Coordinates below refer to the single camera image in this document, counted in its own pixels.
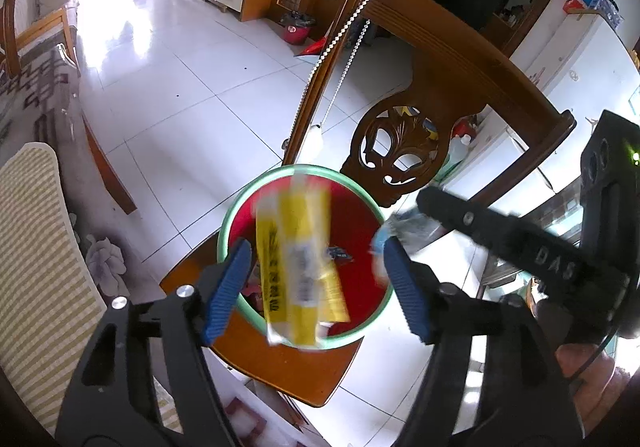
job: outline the plastic wrapper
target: plastic wrapper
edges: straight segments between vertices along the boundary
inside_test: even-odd
[[[314,347],[327,323],[349,315],[335,265],[327,253],[329,192],[306,175],[255,205],[267,340]]]
[[[420,212],[417,206],[391,214],[371,240],[373,273],[380,283],[388,283],[383,252],[386,241],[397,237],[408,255],[420,252],[429,244],[440,223]]]

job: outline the striped cushion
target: striped cushion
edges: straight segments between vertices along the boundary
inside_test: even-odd
[[[55,152],[25,144],[0,169],[0,367],[53,434],[71,375],[105,305],[74,239]],[[157,384],[165,423],[179,429]]]

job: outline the white refrigerator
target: white refrigerator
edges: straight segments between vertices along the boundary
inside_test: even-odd
[[[580,176],[580,154],[604,109],[640,122],[640,74],[600,15],[567,16],[525,74],[558,112],[571,110],[577,126],[540,170],[492,205],[505,214],[528,213]],[[491,110],[474,148],[443,187],[470,198],[523,153],[521,146],[526,149]]]

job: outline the floor tile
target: floor tile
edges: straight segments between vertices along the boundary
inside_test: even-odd
[[[154,34],[178,57],[213,50],[221,42],[241,40],[240,36],[213,20],[176,24],[154,31]]]
[[[184,238],[178,234],[160,250],[157,250],[150,257],[146,258],[145,265],[148,268],[149,274],[160,283],[171,269],[187,257],[190,252],[191,247],[188,246]]]
[[[220,205],[213,207],[202,218],[199,218],[181,232],[182,237],[191,248],[195,249],[211,234],[219,230],[222,220],[225,219],[226,211],[233,205],[236,196],[238,196],[238,192],[233,193]]]
[[[465,389],[453,434],[465,431],[474,426],[479,398],[480,392],[477,388],[468,387]]]
[[[424,374],[426,372],[426,367],[420,372],[417,380],[415,380],[414,384],[409,389],[409,392],[400,402],[400,405],[394,411],[394,416],[399,418],[400,420],[406,421],[409,418],[409,412],[411,411],[411,407],[414,404],[416,397],[418,396],[418,392],[420,391],[420,385],[422,384],[422,379],[424,378]]]
[[[230,11],[220,12],[220,10],[218,10],[216,21],[247,40],[250,37],[260,36],[267,30],[272,30],[271,21],[269,20],[262,19],[241,22],[238,15]]]
[[[80,94],[82,96],[102,91],[102,82],[97,68],[87,68],[80,77]]]
[[[255,33],[245,33],[243,37],[287,68],[299,64],[300,60],[296,57],[296,54],[302,52],[305,45],[295,46],[285,42],[282,39],[284,27],[273,23],[273,21],[267,21],[265,28],[265,30],[256,31]]]
[[[106,23],[104,19],[97,19],[92,13],[90,21],[84,21],[82,5],[79,7],[78,44],[76,52],[80,62],[86,62],[96,66],[104,55],[117,46],[134,39],[148,40],[151,37],[151,29],[148,24],[133,25],[129,20],[122,19],[114,24],[113,18]]]
[[[163,120],[128,146],[179,231],[278,161],[216,97]]]
[[[181,59],[216,94],[283,68],[266,53],[242,39],[185,54]]]
[[[332,447],[364,447],[389,419],[340,387],[323,407],[298,406]]]
[[[127,146],[111,151],[107,159],[136,204],[137,210],[126,217],[132,229],[128,239],[144,260],[177,236],[178,230],[149,189]]]
[[[469,237],[453,231],[422,249],[412,260],[429,265],[441,283],[462,287],[475,248]]]
[[[409,331],[394,295],[365,335],[340,387],[393,414],[429,361],[431,350]]]
[[[282,143],[290,136],[304,88],[305,84],[289,70],[280,70],[227,90],[219,97],[265,144],[283,157]],[[322,121],[328,107],[329,101],[322,98],[314,124]],[[326,131],[346,118],[340,108],[333,106],[323,129]]]
[[[125,140],[213,96],[173,55],[107,86],[105,94]]]
[[[106,53],[92,55],[84,50],[89,66],[98,69],[102,87],[126,76],[136,77],[139,70],[150,64],[158,64],[174,57],[174,54],[151,32],[136,37],[132,41],[108,50]]]
[[[376,39],[371,47],[363,46],[356,53],[335,101],[348,115],[353,115],[410,79],[409,47],[395,41]],[[346,55],[343,54],[329,79],[325,96],[333,96],[345,64]]]
[[[367,443],[367,447],[391,447],[398,439],[402,427],[404,427],[404,422],[392,416]]]
[[[468,289],[470,292],[467,293],[469,293],[471,297],[476,296],[488,257],[489,251],[480,245],[476,245],[476,251],[471,260],[471,268],[469,268],[469,273],[466,276],[465,282],[465,284],[468,283]]]
[[[110,98],[102,89],[91,91],[81,83],[80,104],[103,153],[109,153],[124,143],[120,124],[111,111]]]
[[[329,169],[339,171],[342,164],[347,160],[347,156],[349,156],[351,140],[356,126],[357,124],[353,122],[353,120],[346,118],[331,129],[325,131],[324,134],[322,134],[322,149],[318,156],[311,160],[311,162],[315,166],[328,167]],[[382,155],[385,155],[387,152],[387,149],[379,142],[374,144],[374,150]]]
[[[311,73],[314,65],[309,62],[300,61],[289,68],[289,71],[294,74],[296,77],[300,77],[306,84],[309,80],[309,74]]]

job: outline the yellow wrapper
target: yellow wrapper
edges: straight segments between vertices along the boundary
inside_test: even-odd
[[[255,214],[255,244],[260,262],[267,340],[270,343],[282,342],[282,338],[288,331],[287,288],[280,268],[280,246],[274,201],[273,198],[262,199],[257,204]]]
[[[278,196],[278,236],[282,243],[282,266],[287,279],[287,311],[290,340],[314,346],[319,318],[322,268],[318,237],[308,201],[305,177],[294,177],[288,190]]]
[[[256,206],[256,246],[270,344],[286,337],[313,347],[326,327],[349,320],[340,279],[326,249],[330,194],[304,175]]]

